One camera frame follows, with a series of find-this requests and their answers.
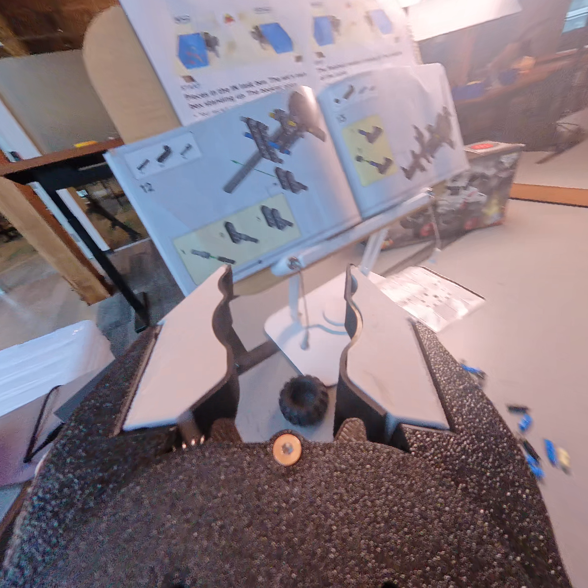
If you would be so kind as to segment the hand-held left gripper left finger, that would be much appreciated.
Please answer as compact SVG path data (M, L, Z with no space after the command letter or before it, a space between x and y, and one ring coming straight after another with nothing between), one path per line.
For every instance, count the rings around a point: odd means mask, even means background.
M124 434L175 426L185 442L200 442L217 421L235 423L232 298L232 267L222 265L160 321L123 409Z

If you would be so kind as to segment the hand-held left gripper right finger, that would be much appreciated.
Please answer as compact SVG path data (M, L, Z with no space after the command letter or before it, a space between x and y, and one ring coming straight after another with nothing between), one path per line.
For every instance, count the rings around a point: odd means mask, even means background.
M345 329L336 386L336 433L359 419L371 442L393 443L401 424L449 431L420 324L358 267L345 274Z

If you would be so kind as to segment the building instruction booklet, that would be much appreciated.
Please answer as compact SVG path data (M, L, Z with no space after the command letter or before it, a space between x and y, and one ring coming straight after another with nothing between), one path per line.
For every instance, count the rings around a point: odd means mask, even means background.
M235 282L424 205L468 167L446 69L299 82L105 156L181 291Z

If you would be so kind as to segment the grey desk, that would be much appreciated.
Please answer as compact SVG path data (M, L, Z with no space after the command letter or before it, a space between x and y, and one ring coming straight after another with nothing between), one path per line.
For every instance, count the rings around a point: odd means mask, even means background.
M503 224L445 246L381 254L387 276L424 264L486 302L440 340L481 369L484 391L509 427L507 405L527 406L528 438L545 468L541 492L574 587L587 587L587 208L514 200ZM553 467L544 439L565 449L570 472Z

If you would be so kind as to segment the dark long office desk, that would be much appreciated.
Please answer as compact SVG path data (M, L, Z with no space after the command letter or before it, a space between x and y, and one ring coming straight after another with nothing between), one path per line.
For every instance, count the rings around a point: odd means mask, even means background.
M151 326L149 316L148 297L145 292L136 295L112 264L109 256L100 249L99 245L84 228L81 221L70 210L68 205L58 194L58 190L80 187L112 175L105 154L110 149L124 144L121 138L110 139L60 152L38 156L1 165L1 176L15 182L17 185L29 185L37 182L48 194L49 199L56 205L64 218L72 227L74 233L89 249L99 267L105 271L114 287L121 292L129 306L135 312L135 332L141 333Z

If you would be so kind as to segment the white printed task sheet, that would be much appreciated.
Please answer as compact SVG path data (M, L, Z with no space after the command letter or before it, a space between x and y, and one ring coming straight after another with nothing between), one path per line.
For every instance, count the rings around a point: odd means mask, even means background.
M298 85L414 65L397 1L120 1L185 126Z

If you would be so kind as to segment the white sticker sheet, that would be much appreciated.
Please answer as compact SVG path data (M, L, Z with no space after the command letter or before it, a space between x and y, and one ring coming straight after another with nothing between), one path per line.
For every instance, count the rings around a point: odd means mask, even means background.
M484 305L485 298L430 268L411 266L378 286L412 318L440 333Z

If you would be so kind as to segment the black toy tyre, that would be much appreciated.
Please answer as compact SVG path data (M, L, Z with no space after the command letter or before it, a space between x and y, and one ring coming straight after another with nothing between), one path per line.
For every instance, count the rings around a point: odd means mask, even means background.
M317 377L303 375L291 378L280 391L278 405L283 417L291 424L307 427L324 420L329 395Z

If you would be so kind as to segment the white plastic sheet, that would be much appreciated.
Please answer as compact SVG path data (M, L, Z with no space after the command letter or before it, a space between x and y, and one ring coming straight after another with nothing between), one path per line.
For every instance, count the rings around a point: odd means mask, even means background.
M111 344L91 320L82 320L1 350L1 416L56 386L86 382L114 360Z

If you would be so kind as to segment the wooden plank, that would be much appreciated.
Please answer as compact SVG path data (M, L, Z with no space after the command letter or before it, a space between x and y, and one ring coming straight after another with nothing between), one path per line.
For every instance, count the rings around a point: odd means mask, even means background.
M84 303L93 305L112 296L113 288L33 188L1 177L1 213Z

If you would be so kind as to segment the toy truck box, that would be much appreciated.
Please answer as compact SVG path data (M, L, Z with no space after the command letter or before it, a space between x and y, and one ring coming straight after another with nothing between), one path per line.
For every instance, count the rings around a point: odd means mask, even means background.
M451 239L501 224L523 143L484 140L465 146L469 168L439 187L432 205L392 224L382 251Z

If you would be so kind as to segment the cluttered background workbench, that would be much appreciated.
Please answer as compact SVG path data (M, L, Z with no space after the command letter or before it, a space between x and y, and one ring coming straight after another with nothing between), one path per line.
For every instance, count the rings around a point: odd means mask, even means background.
M455 100L464 143L490 140L549 152L587 136L587 47L555 55L521 73L514 83L483 96Z

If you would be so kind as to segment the bright light panel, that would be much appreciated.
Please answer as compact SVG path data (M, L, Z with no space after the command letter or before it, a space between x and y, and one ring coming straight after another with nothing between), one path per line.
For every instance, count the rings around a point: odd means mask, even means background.
M419 1L408 8L408 20L413 38L421 41L521 10L518 1Z

